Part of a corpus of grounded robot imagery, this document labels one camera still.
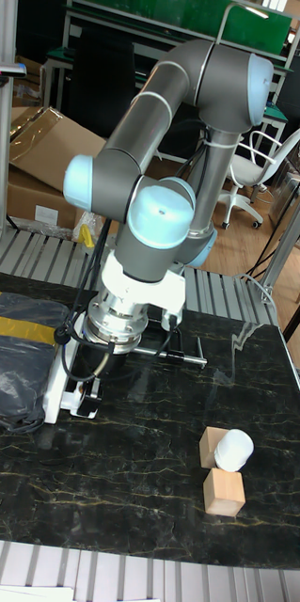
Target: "light blue joint cap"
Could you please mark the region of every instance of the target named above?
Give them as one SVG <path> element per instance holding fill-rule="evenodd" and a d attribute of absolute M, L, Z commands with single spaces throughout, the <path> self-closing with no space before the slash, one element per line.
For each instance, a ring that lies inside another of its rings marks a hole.
<path fill-rule="evenodd" d="M 213 234 L 212 234 L 210 240 L 203 247 L 202 251 L 200 251 L 200 253 L 193 259 L 193 261 L 188 263 L 188 265 L 191 265 L 192 267 L 200 267 L 200 265 L 202 265 L 202 263 L 204 263 L 209 252 L 211 251 L 216 237 L 217 237 L 217 230 L 214 228 Z"/>
<path fill-rule="evenodd" d="M 266 58 L 251 55 L 248 62 L 248 111 L 252 125 L 259 125 L 266 107 L 273 78 L 273 65 Z"/>
<path fill-rule="evenodd" d="M 191 204 L 182 195 L 163 186 L 148 186 L 132 203 L 127 223 L 143 245 L 169 249 L 184 241 L 193 215 Z"/>
<path fill-rule="evenodd" d="M 196 203 L 197 203 L 196 193 L 193 190 L 191 184 L 189 184 L 186 180 L 183 180 L 182 178 L 177 178 L 177 176 L 168 176 L 167 178 L 162 178 L 160 180 L 160 182 L 176 182 L 176 183 L 178 183 L 180 186 L 182 186 L 182 188 L 185 189 L 185 191 L 189 195 L 193 208 L 194 209 L 196 208 Z"/>
<path fill-rule="evenodd" d="M 92 211 L 93 158 L 84 154 L 73 157 L 66 170 L 63 193 L 75 207 Z"/>

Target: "white cup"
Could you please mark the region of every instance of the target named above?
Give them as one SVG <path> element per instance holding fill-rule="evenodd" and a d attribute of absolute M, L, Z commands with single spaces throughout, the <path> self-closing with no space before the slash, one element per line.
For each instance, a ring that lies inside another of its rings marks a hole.
<path fill-rule="evenodd" d="M 214 460 L 218 468 L 236 472 L 246 463 L 253 450 L 253 441 L 247 433 L 231 429 L 217 444 Z"/>

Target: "black marble table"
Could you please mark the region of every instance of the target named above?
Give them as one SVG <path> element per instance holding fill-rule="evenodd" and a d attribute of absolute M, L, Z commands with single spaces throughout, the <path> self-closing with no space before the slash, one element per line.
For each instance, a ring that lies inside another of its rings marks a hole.
<path fill-rule="evenodd" d="M 73 296 L 2 276 L 0 289 Z M 33 435 L 0 429 L 0 539 L 300 568 L 300 394 L 279 332 L 188 311 L 182 331 L 202 338 L 204 371 L 157 361 L 106 385 L 93 421 L 62 411 Z M 140 361 L 130 356 L 125 370 Z M 242 428 L 255 443 L 236 518 L 204 513 L 198 441 L 207 425 Z"/>

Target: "wooden block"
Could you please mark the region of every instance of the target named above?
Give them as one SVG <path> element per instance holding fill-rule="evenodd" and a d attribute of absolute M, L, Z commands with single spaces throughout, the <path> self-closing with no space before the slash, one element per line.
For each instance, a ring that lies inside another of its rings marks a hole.
<path fill-rule="evenodd" d="M 214 468 L 214 452 L 219 441 L 225 436 L 228 429 L 218 429 L 214 426 L 207 426 L 203 436 L 199 441 L 200 463 L 202 468 Z"/>
<path fill-rule="evenodd" d="M 236 516 L 245 504 L 241 472 L 212 468 L 203 489 L 205 512 L 208 515 Z"/>

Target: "wooden floor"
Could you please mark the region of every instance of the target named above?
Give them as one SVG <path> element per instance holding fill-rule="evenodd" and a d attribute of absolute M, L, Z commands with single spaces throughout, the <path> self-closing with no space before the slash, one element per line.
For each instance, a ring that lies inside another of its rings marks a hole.
<path fill-rule="evenodd" d="M 153 171 L 149 175 L 158 178 L 172 175 L 176 164 L 168 161 L 160 164 L 158 160 L 154 160 L 150 168 Z M 223 230 L 221 224 L 224 218 L 225 207 L 221 203 L 218 203 L 213 214 L 213 222 L 218 231 L 218 236 L 209 257 L 201 269 L 226 276 L 246 273 L 254 265 L 272 233 L 273 226 L 268 217 L 270 208 L 268 203 L 271 200 L 271 195 L 264 193 L 259 194 L 258 199 L 255 201 L 255 209 L 264 217 L 263 224 L 257 230 L 252 228 L 254 219 L 248 213 L 238 209 L 233 209 L 229 228 Z M 273 290 L 278 322 L 282 330 L 298 307 L 295 299 L 299 291 L 300 248 L 295 247 L 284 265 Z M 295 366 L 300 368 L 300 325 L 290 339 L 288 348 Z"/>

